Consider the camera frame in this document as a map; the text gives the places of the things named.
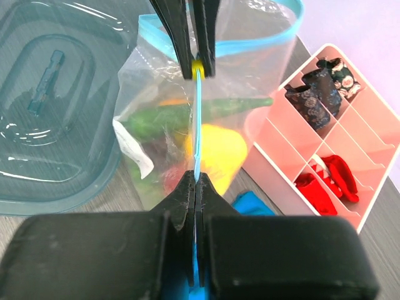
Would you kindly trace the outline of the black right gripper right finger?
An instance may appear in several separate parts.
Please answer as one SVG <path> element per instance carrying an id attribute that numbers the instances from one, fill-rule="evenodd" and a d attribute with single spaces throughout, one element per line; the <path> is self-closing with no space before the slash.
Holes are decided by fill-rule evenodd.
<path id="1" fill-rule="evenodd" d="M 247 216 L 196 183 L 199 284 L 207 299 L 375 299 L 379 283 L 341 217 Z"/>

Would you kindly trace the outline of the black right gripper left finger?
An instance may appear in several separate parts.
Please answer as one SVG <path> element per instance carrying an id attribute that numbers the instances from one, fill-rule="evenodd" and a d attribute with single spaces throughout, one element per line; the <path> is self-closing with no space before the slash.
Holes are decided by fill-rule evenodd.
<path id="1" fill-rule="evenodd" d="M 187 299 L 194 192 L 187 171 L 149 211 L 27 218 L 1 259 L 1 298 Z"/>

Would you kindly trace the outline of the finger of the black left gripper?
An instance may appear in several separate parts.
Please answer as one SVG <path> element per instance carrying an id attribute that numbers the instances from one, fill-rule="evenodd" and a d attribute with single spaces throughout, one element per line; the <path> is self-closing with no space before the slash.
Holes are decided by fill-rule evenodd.
<path id="1" fill-rule="evenodd" d="M 186 2 L 184 0 L 150 0 L 162 25 L 171 38 L 184 79 L 192 79 L 192 61 Z"/>
<path id="2" fill-rule="evenodd" d="M 196 58 L 202 62 L 204 75 L 212 78 L 216 72 L 216 20 L 220 0 L 190 1 L 190 15 L 196 38 Z"/>

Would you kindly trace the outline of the red chili pepper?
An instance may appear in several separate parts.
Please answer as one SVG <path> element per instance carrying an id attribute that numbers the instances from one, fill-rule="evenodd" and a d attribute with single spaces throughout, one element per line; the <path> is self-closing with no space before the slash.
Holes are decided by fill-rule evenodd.
<path id="1" fill-rule="evenodd" d="M 166 196 L 176 188 L 185 171 L 182 166 L 172 166 L 164 173 L 163 188 Z"/>

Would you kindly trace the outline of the yellow green mango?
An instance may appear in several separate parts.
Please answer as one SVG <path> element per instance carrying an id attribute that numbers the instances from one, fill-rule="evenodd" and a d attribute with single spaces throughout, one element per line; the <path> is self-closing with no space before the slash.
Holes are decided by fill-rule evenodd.
<path id="1" fill-rule="evenodd" d="M 161 106 L 177 106 L 177 105 L 191 105 L 191 104 L 192 101 L 187 99 L 171 98 L 160 101 L 157 106 L 161 107 Z"/>

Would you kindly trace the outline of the yellow pear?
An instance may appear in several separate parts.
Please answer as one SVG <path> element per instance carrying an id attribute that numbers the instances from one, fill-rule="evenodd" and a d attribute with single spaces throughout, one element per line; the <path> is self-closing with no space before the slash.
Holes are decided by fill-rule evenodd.
<path id="1" fill-rule="evenodd" d="M 237 131 L 214 124 L 203 124 L 201 137 L 201 172 L 224 195 L 248 155 L 247 142 Z"/>

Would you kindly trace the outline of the green chili pepper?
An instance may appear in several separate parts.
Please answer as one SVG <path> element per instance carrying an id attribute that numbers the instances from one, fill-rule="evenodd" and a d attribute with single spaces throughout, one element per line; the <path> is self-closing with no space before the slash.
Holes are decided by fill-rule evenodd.
<path id="1" fill-rule="evenodd" d="M 270 97 L 206 100 L 202 103 L 202 120 L 210 123 L 272 104 L 273 99 Z M 123 124 L 134 138 L 141 143 L 146 143 L 161 137 L 164 133 L 187 130 L 193 120 L 193 114 L 192 104 L 147 107 L 132 113 Z"/>

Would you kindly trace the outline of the clear zip top bag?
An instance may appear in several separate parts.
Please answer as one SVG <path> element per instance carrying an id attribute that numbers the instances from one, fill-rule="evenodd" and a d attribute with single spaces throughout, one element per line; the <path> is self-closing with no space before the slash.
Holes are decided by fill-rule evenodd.
<path id="1" fill-rule="evenodd" d="M 301 1 L 153 1 L 118 73 L 112 126 L 144 209 L 182 175 L 224 194 L 259 133 L 304 14 Z"/>

